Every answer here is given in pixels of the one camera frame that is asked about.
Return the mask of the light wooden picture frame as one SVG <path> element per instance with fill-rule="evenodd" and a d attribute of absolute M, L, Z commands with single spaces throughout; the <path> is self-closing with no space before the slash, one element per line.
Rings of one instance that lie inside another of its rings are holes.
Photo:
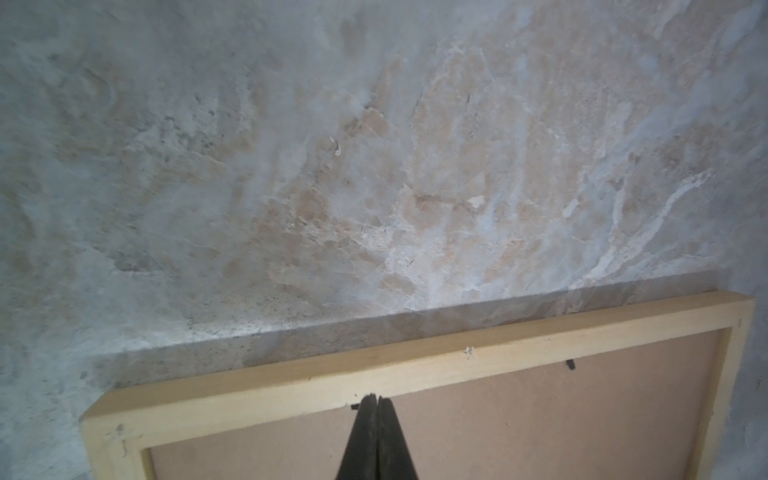
<path fill-rule="evenodd" d="M 97 479 L 151 479 L 153 447 L 705 332 L 720 335 L 686 475 L 710 477 L 755 301 L 728 291 L 219 372 L 102 395 L 82 416 Z"/>

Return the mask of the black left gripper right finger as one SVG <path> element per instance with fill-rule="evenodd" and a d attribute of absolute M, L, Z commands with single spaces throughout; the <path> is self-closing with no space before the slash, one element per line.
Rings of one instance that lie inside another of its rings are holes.
<path fill-rule="evenodd" d="M 418 475 L 391 399 L 377 406 L 377 479 L 417 480 Z"/>

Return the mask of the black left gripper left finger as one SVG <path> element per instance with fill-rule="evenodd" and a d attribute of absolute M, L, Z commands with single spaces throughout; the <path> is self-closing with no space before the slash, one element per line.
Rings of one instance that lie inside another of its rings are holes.
<path fill-rule="evenodd" d="M 377 397 L 365 396 L 336 475 L 337 480 L 374 480 L 377 475 Z"/>

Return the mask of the brown cardboard backing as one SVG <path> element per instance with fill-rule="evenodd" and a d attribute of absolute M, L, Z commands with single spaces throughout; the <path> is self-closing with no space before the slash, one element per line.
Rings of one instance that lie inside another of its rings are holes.
<path fill-rule="evenodd" d="M 398 396 L 422 479 L 681 479 L 719 336 L 707 332 Z M 345 407 L 156 447 L 161 479 L 332 479 Z"/>

